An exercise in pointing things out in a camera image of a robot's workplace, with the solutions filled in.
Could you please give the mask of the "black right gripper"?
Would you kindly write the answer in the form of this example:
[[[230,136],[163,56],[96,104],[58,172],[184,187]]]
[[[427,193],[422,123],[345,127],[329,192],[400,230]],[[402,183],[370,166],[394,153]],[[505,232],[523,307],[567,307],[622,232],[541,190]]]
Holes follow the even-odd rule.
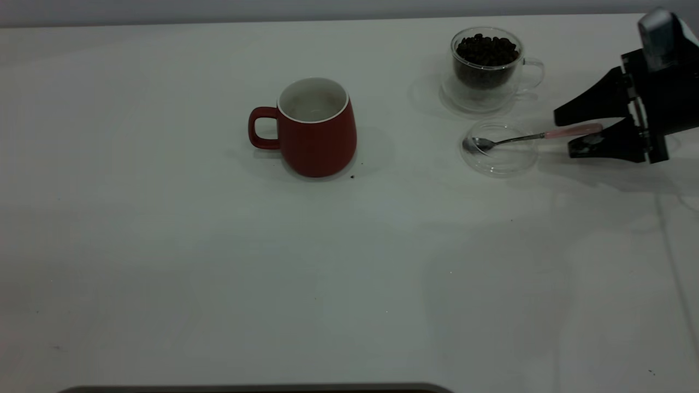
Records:
[[[554,110],[559,127],[623,118],[601,132],[568,142],[568,156],[652,164],[669,160],[666,136],[698,124],[697,44],[680,43],[673,54],[671,65],[651,70],[642,50],[628,52],[621,57],[624,72],[621,67],[609,70],[587,91]],[[636,121],[629,116],[629,102]]]

